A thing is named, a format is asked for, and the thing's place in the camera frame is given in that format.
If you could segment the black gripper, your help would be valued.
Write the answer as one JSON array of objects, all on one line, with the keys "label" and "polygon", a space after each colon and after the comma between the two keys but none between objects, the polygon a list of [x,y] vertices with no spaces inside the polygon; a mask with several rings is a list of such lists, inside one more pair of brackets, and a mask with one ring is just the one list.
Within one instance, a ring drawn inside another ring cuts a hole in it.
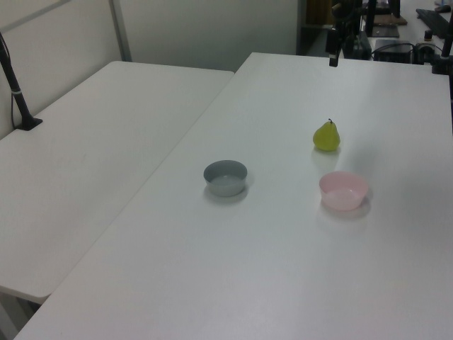
[{"label": "black gripper", "polygon": [[339,32],[332,28],[328,30],[326,37],[326,52],[329,54],[329,66],[338,66],[338,43],[339,43]]}]

